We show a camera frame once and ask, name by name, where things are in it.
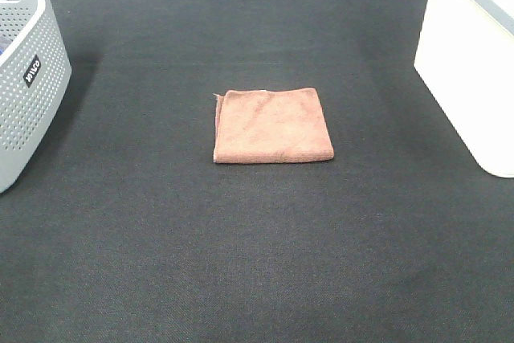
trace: white container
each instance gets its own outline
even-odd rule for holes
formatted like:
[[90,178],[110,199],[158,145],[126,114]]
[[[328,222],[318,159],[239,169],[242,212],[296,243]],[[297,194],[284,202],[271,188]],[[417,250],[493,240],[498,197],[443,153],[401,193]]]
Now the white container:
[[514,0],[428,0],[414,66],[479,165],[514,177]]
[[63,98],[71,67],[50,0],[0,1],[0,192],[18,178]]

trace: brown towel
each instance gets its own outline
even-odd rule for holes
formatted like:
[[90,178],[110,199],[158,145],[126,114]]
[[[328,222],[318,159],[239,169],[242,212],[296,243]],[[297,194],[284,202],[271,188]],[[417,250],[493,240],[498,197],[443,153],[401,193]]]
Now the brown towel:
[[214,162],[326,161],[334,150],[314,88],[218,96]]

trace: folded towel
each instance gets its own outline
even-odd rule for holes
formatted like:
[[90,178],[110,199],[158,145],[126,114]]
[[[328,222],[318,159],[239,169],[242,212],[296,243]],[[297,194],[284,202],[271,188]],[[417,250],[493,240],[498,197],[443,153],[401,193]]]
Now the folded towel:
[[214,162],[326,161],[334,150],[314,88],[218,96]]

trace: perforated basket side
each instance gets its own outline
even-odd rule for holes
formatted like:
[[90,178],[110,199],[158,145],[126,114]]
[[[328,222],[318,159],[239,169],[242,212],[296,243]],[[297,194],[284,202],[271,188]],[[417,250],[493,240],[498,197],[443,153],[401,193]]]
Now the perforated basket side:
[[12,42],[22,32],[34,10],[18,3],[3,3],[0,6],[0,35]]
[[32,10],[35,14],[23,20],[24,26],[11,19],[7,22],[14,24],[15,31],[12,26],[0,31],[16,35],[10,52],[0,55],[0,192],[16,180],[31,158],[71,75],[50,0],[39,0]]

